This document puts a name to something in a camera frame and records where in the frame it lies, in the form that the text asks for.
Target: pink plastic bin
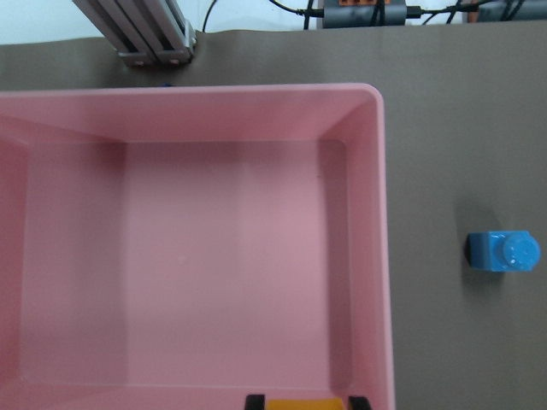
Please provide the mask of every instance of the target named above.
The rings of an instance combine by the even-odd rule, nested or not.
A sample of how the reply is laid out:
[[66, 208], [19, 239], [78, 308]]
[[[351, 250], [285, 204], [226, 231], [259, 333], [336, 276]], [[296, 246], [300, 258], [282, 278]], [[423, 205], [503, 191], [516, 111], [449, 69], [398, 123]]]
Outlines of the pink plastic bin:
[[0, 409], [393, 410], [368, 85], [0, 93]]

